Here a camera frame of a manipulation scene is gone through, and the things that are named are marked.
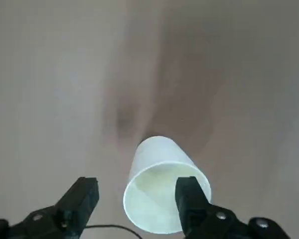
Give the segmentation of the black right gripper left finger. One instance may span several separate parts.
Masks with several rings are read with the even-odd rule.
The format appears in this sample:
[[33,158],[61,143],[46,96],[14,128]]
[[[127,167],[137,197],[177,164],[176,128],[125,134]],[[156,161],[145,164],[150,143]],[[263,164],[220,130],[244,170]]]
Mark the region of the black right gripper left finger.
[[10,225],[0,219],[0,239],[78,239],[99,201],[96,178],[80,177],[55,204]]

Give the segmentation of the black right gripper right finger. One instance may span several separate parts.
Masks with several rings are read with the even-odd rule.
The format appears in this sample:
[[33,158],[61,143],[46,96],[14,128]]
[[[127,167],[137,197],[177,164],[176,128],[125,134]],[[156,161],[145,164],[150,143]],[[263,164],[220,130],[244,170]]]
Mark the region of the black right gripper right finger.
[[175,201],[186,239],[288,239],[290,236],[273,220],[253,217],[247,224],[228,209],[207,200],[197,179],[176,181]]

